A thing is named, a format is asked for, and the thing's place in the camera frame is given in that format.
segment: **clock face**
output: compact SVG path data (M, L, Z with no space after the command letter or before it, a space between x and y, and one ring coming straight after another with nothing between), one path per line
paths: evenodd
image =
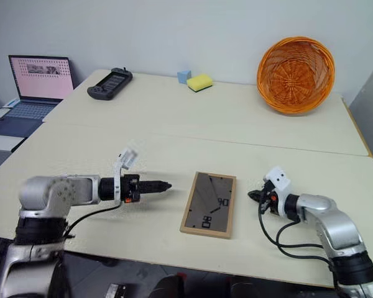
M197 173L185 227L227 232L233 204L234 177Z

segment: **woven basket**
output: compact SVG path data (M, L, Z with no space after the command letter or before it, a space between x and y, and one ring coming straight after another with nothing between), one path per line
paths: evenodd
M334 83L334 61L321 43L289 37L273 45L262 58L257 87L268 105L284 114L318 107Z

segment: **laptop screen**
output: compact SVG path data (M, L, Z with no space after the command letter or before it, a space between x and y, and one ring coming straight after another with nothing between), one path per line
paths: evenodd
M20 99L64 99L73 91L65 57L9 56Z

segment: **black handheld device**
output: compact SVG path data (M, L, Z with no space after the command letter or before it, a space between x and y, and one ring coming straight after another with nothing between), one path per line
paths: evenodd
M97 85L89 87L87 93L93 99L110 101L131 79L132 73L126 68L113 68Z

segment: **yellow sponge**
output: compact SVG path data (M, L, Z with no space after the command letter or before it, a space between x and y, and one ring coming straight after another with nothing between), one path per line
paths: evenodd
M212 86L213 80L207 74L200 74L198 76L194 76L193 78L187 79L186 84L189 88L194 90L194 92L198 92Z

